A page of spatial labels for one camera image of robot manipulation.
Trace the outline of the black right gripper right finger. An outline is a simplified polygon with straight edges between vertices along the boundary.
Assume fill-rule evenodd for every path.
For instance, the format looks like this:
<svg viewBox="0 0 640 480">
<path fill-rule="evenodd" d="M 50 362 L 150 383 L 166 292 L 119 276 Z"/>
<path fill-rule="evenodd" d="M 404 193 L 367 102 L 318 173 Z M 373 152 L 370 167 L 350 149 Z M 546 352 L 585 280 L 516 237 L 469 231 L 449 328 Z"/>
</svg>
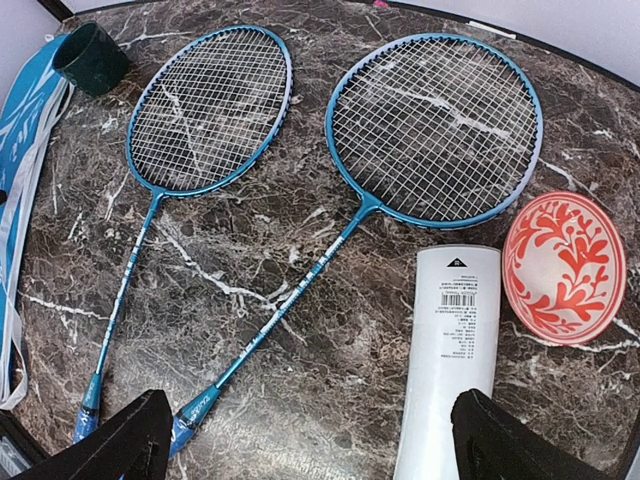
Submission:
<svg viewBox="0 0 640 480">
<path fill-rule="evenodd" d="M 606 479 L 608 475 L 555 447 L 477 389 L 451 411 L 461 479 Z"/>
</svg>

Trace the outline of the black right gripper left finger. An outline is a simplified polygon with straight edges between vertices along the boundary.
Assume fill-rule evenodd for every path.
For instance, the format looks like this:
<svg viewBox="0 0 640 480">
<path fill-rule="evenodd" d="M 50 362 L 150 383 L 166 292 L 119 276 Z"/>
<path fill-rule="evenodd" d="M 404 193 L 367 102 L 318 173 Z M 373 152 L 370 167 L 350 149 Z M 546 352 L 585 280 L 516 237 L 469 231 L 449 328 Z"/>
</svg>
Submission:
<svg viewBox="0 0 640 480">
<path fill-rule="evenodd" d="M 165 392 L 148 390 L 84 440 L 19 479 L 163 479 L 173 417 Z"/>
</svg>

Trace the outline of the blue badminton racket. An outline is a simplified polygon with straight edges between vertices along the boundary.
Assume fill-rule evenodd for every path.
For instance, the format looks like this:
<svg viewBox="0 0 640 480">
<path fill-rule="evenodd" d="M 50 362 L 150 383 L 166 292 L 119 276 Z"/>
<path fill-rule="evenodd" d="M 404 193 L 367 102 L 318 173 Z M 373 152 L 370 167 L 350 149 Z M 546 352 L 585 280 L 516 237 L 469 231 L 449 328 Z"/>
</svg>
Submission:
<svg viewBox="0 0 640 480">
<path fill-rule="evenodd" d="M 334 165 L 361 205 L 455 230 L 509 207 L 532 176 L 541 103 L 511 59 L 460 35 L 427 33 L 366 55 L 339 81 L 325 115 Z"/>
<path fill-rule="evenodd" d="M 127 263 L 73 440 L 97 428 L 109 345 L 141 244 L 166 197 L 219 189 L 243 175 L 273 141 L 287 112 L 293 64 L 284 41 L 251 25 L 224 28 L 176 53 L 150 80 L 131 117 L 129 168 L 152 202 Z"/>
</svg>

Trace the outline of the blue racket bag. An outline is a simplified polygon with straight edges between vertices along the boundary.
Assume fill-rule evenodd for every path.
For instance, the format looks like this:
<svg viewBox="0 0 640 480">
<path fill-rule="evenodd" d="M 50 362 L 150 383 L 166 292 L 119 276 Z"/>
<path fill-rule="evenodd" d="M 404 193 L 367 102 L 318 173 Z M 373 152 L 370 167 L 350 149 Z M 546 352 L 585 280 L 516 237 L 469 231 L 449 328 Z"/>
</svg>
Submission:
<svg viewBox="0 0 640 480">
<path fill-rule="evenodd" d="M 13 385 L 15 363 L 25 361 L 17 290 L 23 249 L 48 141 L 74 93 L 53 68 L 59 35 L 35 53 L 14 80 L 1 111 L 1 408 L 27 394 L 28 374 Z"/>
</svg>

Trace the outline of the white shuttlecock tube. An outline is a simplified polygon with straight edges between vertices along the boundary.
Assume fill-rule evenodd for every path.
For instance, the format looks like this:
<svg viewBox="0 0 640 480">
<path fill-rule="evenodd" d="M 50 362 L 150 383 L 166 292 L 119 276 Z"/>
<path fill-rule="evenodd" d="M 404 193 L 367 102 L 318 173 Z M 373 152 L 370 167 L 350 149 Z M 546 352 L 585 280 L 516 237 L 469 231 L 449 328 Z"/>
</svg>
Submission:
<svg viewBox="0 0 640 480">
<path fill-rule="evenodd" d="M 451 411 L 472 388 L 491 395 L 501 253 L 481 245 L 418 252 L 403 420 L 394 476 L 456 479 Z"/>
</svg>

